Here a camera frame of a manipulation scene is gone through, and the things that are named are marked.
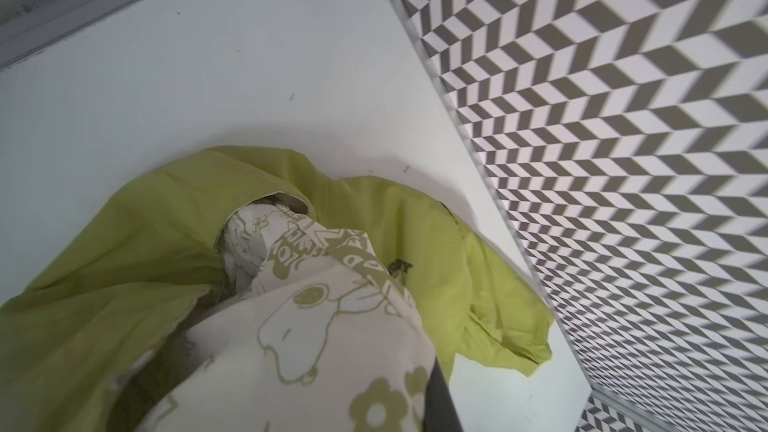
checkered wall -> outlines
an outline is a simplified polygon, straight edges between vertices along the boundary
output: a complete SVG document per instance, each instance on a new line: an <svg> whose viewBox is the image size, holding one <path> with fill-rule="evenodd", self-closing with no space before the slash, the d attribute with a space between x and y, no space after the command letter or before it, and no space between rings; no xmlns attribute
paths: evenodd
<svg viewBox="0 0 768 432"><path fill-rule="evenodd" d="M590 397L575 432L643 432L643 426L600 399Z"/></svg>
<svg viewBox="0 0 768 432"><path fill-rule="evenodd" d="M768 430L768 0L401 0L590 378Z"/></svg>

lime green cloth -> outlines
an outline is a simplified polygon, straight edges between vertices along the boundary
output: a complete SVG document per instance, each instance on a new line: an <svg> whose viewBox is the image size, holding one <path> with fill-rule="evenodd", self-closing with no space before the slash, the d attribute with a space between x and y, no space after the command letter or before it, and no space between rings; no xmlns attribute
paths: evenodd
<svg viewBox="0 0 768 432"><path fill-rule="evenodd" d="M524 374L551 357L552 313L440 202L382 178L331 180L291 150L217 147L121 188L0 308L0 429L103 430L128 377L225 285L227 218L279 192L328 228L368 232L384 264L412 264L406 286L446 375L457 352Z"/></svg>

cartoon face print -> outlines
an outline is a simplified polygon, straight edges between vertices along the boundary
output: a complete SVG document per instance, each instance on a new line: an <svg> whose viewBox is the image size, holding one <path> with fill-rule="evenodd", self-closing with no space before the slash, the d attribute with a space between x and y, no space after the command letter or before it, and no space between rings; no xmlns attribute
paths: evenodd
<svg viewBox="0 0 768 432"><path fill-rule="evenodd" d="M307 285L259 328L259 344L274 353L278 377L284 384L312 384L328 340L328 327L336 315L370 312L385 301L384 294L369 282L337 299L329 295L326 284Z"/></svg>

beige fabric with green print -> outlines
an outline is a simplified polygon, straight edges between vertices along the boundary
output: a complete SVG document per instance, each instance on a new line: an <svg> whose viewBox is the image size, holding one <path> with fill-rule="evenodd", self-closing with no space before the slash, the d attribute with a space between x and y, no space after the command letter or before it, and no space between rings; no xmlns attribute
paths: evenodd
<svg viewBox="0 0 768 432"><path fill-rule="evenodd" d="M410 293L364 232L260 202L220 241L242 292L164 348L191 375L138 430L421 430L436 356Z"/></svg>

white tiled floor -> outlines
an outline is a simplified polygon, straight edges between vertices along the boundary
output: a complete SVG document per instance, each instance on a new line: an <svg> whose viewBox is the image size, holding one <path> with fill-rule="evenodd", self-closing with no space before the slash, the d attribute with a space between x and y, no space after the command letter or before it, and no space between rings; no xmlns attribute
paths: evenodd
<svg viewBox="0 0 768 432"><path fill-rule="evenodd" d="M123 183L222 143L419 188L523 266L387 0L143 0L0 73L0 300ZM572 432L589 386L550 340L530 379L460 359L466 430Z"/></svg>

